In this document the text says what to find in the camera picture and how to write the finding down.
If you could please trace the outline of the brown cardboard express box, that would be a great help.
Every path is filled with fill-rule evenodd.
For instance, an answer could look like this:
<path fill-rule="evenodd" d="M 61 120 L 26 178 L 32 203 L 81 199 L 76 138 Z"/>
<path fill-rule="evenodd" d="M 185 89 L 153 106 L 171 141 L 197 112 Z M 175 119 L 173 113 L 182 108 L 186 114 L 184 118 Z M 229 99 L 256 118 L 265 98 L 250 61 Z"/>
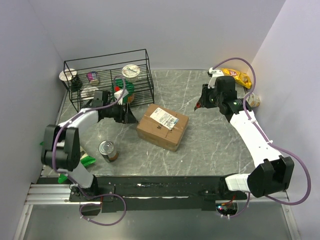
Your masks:
<path fill-rule="evenodd" d="M 152 103 L 139 121 L 136 131 L 143 140 L 175 152 L 188 123 L 188 116 Z"/>

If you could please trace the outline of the red black utility knife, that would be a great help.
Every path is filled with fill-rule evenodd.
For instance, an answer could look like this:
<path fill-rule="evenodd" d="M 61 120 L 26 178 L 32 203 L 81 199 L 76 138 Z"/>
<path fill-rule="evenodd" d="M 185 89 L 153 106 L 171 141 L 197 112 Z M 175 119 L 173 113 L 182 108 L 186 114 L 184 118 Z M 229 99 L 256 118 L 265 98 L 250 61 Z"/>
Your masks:
<path fill-rule="evenodd" d="M 196 111 L 197 109 L 202 108 L 202 104 L 200 101 L 198 101 L 194 107 L 194 111 Z"/>

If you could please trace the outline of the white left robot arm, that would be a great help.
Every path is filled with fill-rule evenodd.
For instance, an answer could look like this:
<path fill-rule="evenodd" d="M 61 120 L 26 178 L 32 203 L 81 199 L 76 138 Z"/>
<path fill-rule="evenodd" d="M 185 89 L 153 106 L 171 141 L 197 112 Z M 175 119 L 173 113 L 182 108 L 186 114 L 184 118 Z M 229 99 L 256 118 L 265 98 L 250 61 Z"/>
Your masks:
<path fill-rule="evenodd" d="M 80 160 L 80 135 L 104 118 L 114 119 L 121 124 L 135 124 L 129 106 L 124 107 L 126 89 L 115 93 L 96 90 L 89 106 L 82 108 L 69 120 L 59 124 L 49 124 L 44 131 L 41 163 L 58 174 L 65 175 L 87 201 L 94 201 L 99 195 L 98 180 Z"/>

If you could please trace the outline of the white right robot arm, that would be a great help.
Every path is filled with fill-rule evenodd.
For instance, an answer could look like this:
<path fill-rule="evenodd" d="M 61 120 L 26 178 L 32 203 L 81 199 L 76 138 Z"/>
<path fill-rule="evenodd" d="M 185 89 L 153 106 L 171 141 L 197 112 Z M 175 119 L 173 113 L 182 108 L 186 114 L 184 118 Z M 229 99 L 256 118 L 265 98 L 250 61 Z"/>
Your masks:
<path fill-rule="evenodd" d="M 218 187 L 223 199 L 230 199 L 236 191 L 251 193 L 260 198 L 289 188 L 294 161 L 268 145 L 255 127 L 256 118 L 250 105 L 238 98 L 236 83 L 232 76 L 212 76 L 203 84 L 201 97 L 195 109 L 218 108 L 235 128 L 249 150 L 255 169 L 250 174 L 235 173 L 224 178 Z"/>

